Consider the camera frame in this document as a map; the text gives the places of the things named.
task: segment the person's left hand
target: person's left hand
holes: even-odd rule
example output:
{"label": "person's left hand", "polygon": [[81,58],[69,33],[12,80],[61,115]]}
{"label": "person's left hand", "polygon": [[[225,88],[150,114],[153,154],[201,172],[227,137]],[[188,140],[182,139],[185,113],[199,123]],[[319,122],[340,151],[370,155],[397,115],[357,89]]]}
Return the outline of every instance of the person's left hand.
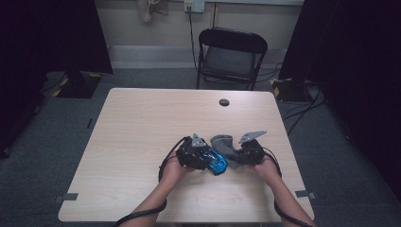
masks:
{"label": "person's left hand", "polygon": [[195,170],[194,168],[181,166],[180,161],[176,156],[176,152],[177,150],[174,150],[171,152],[170,156],[168,156],[169,159],[165,165],[163,177],[160,183],[168,183],[174,186],[183,178],[186,173]]}

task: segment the chair backrest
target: chair backrest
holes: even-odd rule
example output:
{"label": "chair backrest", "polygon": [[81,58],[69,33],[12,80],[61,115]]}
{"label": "chair backrest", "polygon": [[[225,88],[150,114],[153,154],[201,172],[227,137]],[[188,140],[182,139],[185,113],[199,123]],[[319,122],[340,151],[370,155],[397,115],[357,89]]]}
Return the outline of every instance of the chair backrest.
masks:
{"label": "chair backrest", "polygon": [[199,42],[200,49],[205,44],[262,55],[268,50],[268,43],[261,36],[251,32],[222,27],[205,29],[200,33]]}

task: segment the blue and black device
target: blue and black device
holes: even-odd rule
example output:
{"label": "blue and black device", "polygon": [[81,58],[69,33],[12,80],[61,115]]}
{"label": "blue and black device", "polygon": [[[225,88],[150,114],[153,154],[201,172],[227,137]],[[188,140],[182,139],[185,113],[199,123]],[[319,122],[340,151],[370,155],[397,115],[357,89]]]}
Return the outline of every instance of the blue and black device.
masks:
{"label": "blue and black device", "polygon": [[177,157],[182,166],[201,170],[207,168],[216,176],[223,173],[227,168],[225,158],[195,133],[193,138],[190,136],[184,138],[177,150]]}

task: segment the forearm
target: forearm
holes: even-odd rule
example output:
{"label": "forearm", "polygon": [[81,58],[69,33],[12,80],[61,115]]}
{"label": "forearm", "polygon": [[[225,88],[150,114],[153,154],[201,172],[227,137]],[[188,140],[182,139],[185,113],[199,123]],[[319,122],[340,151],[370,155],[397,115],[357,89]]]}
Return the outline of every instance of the forearm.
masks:
{"label": "forearm", "polygon": [[[284,184],[283,180],[277,179],[270,186],[271,191],[273,192],[274,198],[276,200],[277,206],[280,210],[293,218],[296,218],[302,222],[305,222],[311,226],[316,226],[310,216],[306,213],[306,211],[302,208],[302,206],[295,200],[287,186]],[[284,218],[282,218],[283,225],[286,227],[290,226],[298,226]]]}
{"label": "forearm", "polygon": [[[149,209],[160,207],[166,200],[168,194],[173,190],[174,185],[170,183],[160,182],[153,191],[144,199],[132,213],[146,211]],[[134,218],[121,224],[121,227],[128,226],[154,226],[159,213],[143,216],[140,218]]]}

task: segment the round black object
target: round black object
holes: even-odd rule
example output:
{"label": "round black object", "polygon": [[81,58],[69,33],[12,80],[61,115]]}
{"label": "round black object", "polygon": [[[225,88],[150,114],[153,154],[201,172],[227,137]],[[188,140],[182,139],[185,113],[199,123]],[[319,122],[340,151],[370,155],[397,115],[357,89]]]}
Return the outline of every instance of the round black object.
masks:
{"label": "round black object", "polygon": [[220,104],[220,106],[228,106],[228,105],[230,105],[230,101],[225,99],[225,98],[222,98],[218,103]]}

